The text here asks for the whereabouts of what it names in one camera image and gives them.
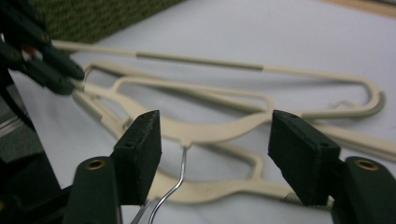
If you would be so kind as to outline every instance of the white surface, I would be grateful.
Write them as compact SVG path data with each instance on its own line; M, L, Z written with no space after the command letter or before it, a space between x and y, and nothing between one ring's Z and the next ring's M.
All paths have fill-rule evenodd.
M254 63L334 71L369 77L386 93L387 105L368 119L332 120L348 129L396 141L396 20L319 1L218 0L187 1L141 21L99 45L158 51L181 55L230 59ZM128 64L178 81L206 84L273 95L277 108L322 108L342 99L365 101L364 91L345 85L261 74L242 70L160 63L137 59L76 53L81 64L106 59ZM77 165L94 156L110 154L116 139L92 119L71 97L42 90L25 76L15 74L22 98L34 121L53 169L62 185L72 183ZM163 98L138 89L162 115L190 121L216 122L237 118L228 111L210 112L176 98ZM284 182L266 155L269 126L235 140L240 146L262 153L264 178ZM163 140L161 167L177 175L182 150ZM396 175L396 164L343 149L342 159L358 155L380 161ZM217 153L193 147L188 153L187 178L213 180L245 177L248 166ZM124 223L137 211L125 208ZM223 200L196 205L166 203L155 223L332 223L330 213L276 202L254 195L237 194Z

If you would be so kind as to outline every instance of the green textured fabric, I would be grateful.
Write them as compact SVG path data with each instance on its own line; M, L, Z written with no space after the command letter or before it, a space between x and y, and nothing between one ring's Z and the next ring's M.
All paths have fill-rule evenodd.
M183 0L29 0L51 38L92 43Z

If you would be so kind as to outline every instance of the table surface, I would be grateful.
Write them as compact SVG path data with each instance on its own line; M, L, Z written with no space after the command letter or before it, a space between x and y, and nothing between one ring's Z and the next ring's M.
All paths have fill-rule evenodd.
M387 104L366 119L331 119L350 130L396 141L396 20L320 1L301 0L190 0L97 43L100 46L278 64L368 77L387 95ZM280 74L164 63L77 52L79 64L101 59L139 68L175 81L267 93L282 110L326 108L338 100L363 103L361 87ZM78 164L108 156L116 139L90 117L72 97L41 89L14 73L21 96L62 187L72 184ZM223 122L242 114L212 110L176 96L135 87L136 99L162 116L190 122ZM263 124L233 144L262 154L262 177L286 183L267 156L270 126ZM182 150L163 139L160 167L178 175ZM341 159L363 156L386 165L396 175L396 164L343 147ZM193 146L188 152L188 180L246 178L249 166L219 153ZM124 223L138 210L124 206ZM330 213L282 203L262 196L238 193L212 203L165 203L155 223L332 223Z

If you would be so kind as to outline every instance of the white table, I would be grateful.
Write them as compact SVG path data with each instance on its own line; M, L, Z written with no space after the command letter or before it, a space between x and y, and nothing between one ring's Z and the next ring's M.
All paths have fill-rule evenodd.
M354 131L396 141L396 20L312 0L222 0L187 1L145 21L132 25L97 43L101 46L141 49L163 53L280 64L292 67L360 75L374 80L386 93L386 107L367 119L332 120ZM306 79L276 79L265 73L229 70L175 63L160 63L122 57L75 53L78 63L94 59L134 66L161 77L195 84L267 92L277 108L323 108L335 99L366 100L360 88L337 87ZM73 181L78 164L90 157L108 156L116 139L92 119L71 97L62 97L38 87L20 74L13 75L29 110L54 172L62 187ZM142 90L144 99L163 116L213 122L236 119L238 114L197 112L193 105L166 102L161 95ZM235 144L263 155L263 176L285 183L267 154L269 125L262 125ZM160 166L178 174L181 151L164 140ZM341 159L357 155L375 159L396 175L396 164L344 148ZM246 177L248 166L198 147L188 153L187 178L214 180ZM137 207L124 207L129 223ZM236 194L196 205L166 203L155 223L332 223L330 213L277 202L261 196Z

